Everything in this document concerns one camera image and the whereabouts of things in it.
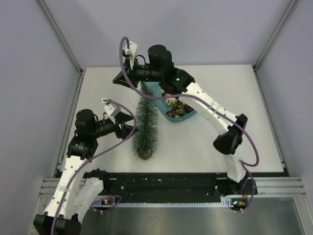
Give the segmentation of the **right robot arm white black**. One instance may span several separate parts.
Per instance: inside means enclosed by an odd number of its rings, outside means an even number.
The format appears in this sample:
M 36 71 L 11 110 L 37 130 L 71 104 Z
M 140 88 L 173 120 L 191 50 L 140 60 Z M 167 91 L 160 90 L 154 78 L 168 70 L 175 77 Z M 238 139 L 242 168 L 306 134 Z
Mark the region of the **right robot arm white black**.
M 158 100 L 137 88 L 139 82 L 158 82 L 170 98 L 189 105 L 207 120 L 218 133 L 213 146 L 224 157 L 228 188 L 232 193 L 241 193 L 246 188 L 247 170 L 237 149 L 247 135 L 247 116 L 235 115 L 211 98 L 192 75 L 174 65 L 172 54 L 165 46 L 149 47 L 149 62 L 144 65 L 139 64 L 137 56 L 137 44 L 122 39 L 119 46 L 121 72 L 113 83 L 129 87 L 144 98 Z

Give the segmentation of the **small green christmas tree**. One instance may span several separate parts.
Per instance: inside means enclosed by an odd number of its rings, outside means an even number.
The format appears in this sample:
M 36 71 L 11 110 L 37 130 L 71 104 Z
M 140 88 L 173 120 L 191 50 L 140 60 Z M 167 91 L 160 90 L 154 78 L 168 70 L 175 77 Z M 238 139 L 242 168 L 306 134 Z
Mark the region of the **small green christmas tree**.
M 140 96 L 136 109 L 137 132 L 133 136 L 133 153 L 146 161 L 153 157 L 158 144 L 158 109 L 153 99 Z

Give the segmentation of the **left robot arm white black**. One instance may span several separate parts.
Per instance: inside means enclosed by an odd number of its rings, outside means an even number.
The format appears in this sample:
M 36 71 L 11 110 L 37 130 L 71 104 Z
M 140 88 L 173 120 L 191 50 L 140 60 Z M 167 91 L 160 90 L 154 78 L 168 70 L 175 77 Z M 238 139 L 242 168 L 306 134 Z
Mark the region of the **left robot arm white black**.
M 90 109 L 76 114 L 74 137 L 67 149 L 64 170 L 55 192 L 44 209 L 37 214 L 33 225 L 40 235 L 78 235 L 83 219 L 98 194 L 110 191 L 111 183 L 107 172 L 88 170 L 98 148 L 98 138 L 114 133 L 125 141 L 136 131 L 131 111 L 122 112 L 112 103 L 104 107 L 103 119 Z

